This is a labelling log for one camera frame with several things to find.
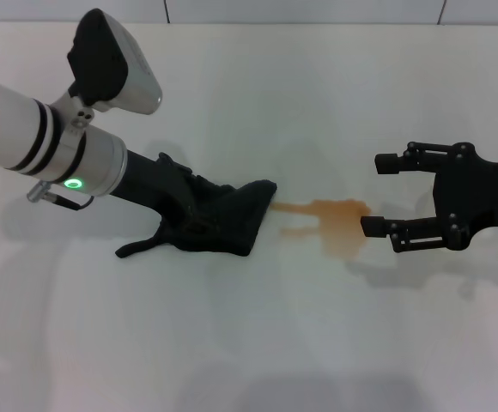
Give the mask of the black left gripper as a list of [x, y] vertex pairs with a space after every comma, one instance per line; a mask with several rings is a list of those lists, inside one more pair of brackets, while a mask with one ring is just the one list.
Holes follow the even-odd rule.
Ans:
[[204, 235], [210, 224], [196, 209], [196, 201], [210, 201], [220, 194], [220, 186], [188, 167], [159, 153], [152, 161], [129, 151], [123, 178], [114, 196], [159, 213], [165, 220], [182, 220], [177, 229], [187, 235]]

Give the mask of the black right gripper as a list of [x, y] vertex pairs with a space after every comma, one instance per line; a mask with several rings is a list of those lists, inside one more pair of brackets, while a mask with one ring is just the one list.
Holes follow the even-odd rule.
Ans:
[[378, 174], [435, 173], [436, 217], [361, 218], [364, 235], [389, 238], [396, 253], [440, 248], [464, 250], [478, 232], [498, 227], [498, 162], [481, 158], [473, 144], [409, 142], [401, 155], [375, 155], [374, 164]]

